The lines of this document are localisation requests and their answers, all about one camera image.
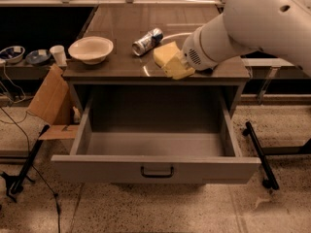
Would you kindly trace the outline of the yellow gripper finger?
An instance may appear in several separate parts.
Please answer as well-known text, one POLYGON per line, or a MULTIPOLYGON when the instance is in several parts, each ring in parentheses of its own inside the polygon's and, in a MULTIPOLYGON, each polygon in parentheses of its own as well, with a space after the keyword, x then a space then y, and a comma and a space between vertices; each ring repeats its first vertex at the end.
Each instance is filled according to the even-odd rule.
POLYGON ((195 69, 188 64, 184 54, 181 51, 169 59, 164 64, 162 69, 166 76, 168 78, 172 78, 173 80, 180 80, 195 73, 195 69))

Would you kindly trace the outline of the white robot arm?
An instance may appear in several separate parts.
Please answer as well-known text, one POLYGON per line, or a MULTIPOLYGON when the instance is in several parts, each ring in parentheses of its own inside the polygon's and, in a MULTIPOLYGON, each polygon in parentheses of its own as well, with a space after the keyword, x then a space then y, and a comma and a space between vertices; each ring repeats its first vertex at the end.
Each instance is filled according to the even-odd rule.
POLYGON ((254 51, 311 76, 311 0, 227 0, 223 12, 191 33, 163 69, 182 79, 187 69, 213 69, 254 51))

